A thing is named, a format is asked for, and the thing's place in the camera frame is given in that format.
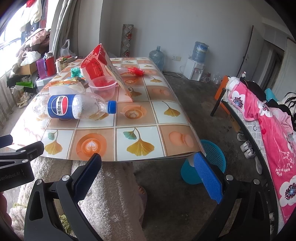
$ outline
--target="purple bottle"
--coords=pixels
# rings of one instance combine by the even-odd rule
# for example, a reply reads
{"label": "purple bottle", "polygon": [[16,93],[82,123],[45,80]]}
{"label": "purple bottle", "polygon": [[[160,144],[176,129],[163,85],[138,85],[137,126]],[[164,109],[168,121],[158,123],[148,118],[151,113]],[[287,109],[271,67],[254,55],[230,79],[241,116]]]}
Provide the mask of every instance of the purple bottle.
{"label": "purple bottle", "polygon": [[37,69],[38,69],[40,79],[44,79],[46,77],[44,65],[45,65],[45,62],[43,58],[37,60]]}

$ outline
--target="pink blanket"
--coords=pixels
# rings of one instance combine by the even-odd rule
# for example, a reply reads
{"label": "pink blanket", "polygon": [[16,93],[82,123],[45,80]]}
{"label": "pink blanket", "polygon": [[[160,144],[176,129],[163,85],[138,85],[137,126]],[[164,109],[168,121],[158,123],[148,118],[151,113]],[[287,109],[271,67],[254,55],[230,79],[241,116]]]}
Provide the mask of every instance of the pink blanket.
{"label": "pink blanket", "polygon": [[247,121],[258,120],[271,178],[279,199],[284,222],[296,206],[296,145],[282,123],[243,83],[235,85],[228,100]]}

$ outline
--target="blue water jug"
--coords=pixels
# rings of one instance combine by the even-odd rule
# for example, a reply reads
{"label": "blue water jug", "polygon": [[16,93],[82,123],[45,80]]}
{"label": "blue water jug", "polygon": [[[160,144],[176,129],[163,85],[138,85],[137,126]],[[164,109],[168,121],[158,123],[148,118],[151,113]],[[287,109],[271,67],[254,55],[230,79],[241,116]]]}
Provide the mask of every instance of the blue water jug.
{"label": "blue water jug", "polygon": [[198,63],[204,63],[205,62],[205,54],[207,53],[208,48],[209,48],[209,46],[204,43],[195,42],[191,59],[198,62]]}
{"label": "blue water jug", "polygon": [[156,50],[152,50],[149,53],[149,58],[156,64],[160,71],[163,70],[165,63],[165,54],[160,51],[160,46],[157,46]]}

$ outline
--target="pepsi logo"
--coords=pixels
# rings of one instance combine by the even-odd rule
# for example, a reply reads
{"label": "pepsi logo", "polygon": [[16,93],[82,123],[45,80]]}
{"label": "pepsi logo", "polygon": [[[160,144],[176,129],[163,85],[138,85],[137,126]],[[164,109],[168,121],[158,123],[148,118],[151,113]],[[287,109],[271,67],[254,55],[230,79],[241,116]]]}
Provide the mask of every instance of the pepsi logo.
{"label": "pepsi logo", "polygon": [[65,115],[68,110],[68,97],[65,95],[58,96],[52,100],[51,109],[56,115]]}

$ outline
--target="screw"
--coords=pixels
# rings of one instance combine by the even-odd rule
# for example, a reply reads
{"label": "screw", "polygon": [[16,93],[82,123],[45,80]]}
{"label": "screw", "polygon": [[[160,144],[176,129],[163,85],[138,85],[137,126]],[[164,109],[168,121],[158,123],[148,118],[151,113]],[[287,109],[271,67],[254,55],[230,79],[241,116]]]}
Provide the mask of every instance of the screw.
{"label": "screw", "polygon": [[232,181],[233,180],[233,176],[232,175],[226,175],[226,180],[227,181]]}
{"label": "screw", "polygon": [[69,175],[65,175],[62,177],[62,180],[63,181],[68,181],[70,179],[70,176]]}
{"label": "screw", "polygon": [[260,181],[258,179],[254,179],[253,182],[256,184],[256,185],[259,185],[260,184]]}
{"label": "screw", "polygon": [[36,185],[39,185],[39,184],[42,183],[42,180],[41,179],[38,179],[35,183],[36,183]]}

